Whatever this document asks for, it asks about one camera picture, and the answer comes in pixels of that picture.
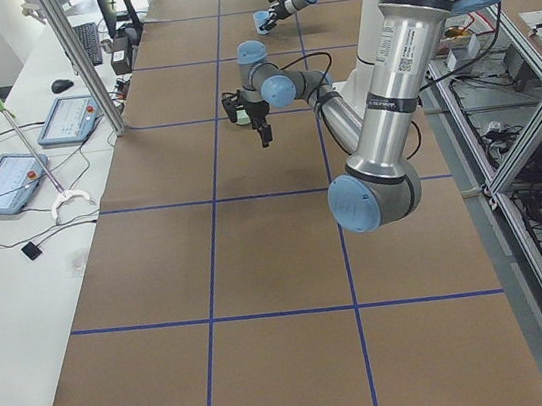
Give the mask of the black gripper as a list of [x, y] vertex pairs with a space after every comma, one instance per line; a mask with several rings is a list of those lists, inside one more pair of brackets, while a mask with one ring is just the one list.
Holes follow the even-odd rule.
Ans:
[[243, 101], [243, 106], [245, 110], [242, 112], [250, 117], [251, 128], [257, 130], [262, 147], [269, 147], [273, 140], [272, 127], [266, 121], [270, 110], [269, 103], [264, 100], [260, 102]]
[[272, 4], [268, 9], [266, 21], [262, 23], [261, 28], [263, 33], [269, 33], [276, 26], [278, 21], [288, 17], [288, 11], [283, 3]]

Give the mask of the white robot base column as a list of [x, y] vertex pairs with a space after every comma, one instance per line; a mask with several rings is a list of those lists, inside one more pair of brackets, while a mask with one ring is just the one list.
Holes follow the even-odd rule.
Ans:
[[356, 67], [343, 86], [343, 94], [347, 102], [362, 110], [376, 65], [384, 19], [379, 10], [378, 0], [362, 0], [361, 6]]

